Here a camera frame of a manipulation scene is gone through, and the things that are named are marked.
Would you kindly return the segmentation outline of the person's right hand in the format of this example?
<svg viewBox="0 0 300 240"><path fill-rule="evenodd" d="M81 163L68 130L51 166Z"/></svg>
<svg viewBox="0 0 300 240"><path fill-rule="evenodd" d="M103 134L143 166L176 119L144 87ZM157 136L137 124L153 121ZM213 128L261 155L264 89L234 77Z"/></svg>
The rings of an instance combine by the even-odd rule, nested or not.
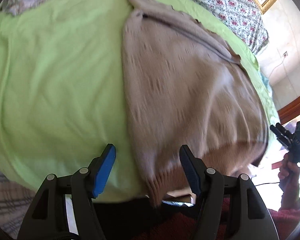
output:
<svg viewBox="0 0 300 240"><path fill-rule="evenodd" d="M298 210L300 209L300 167L289 161L288 153L282 159L278 178L284 182L283 194L281 198L281 210Z"/></svg>

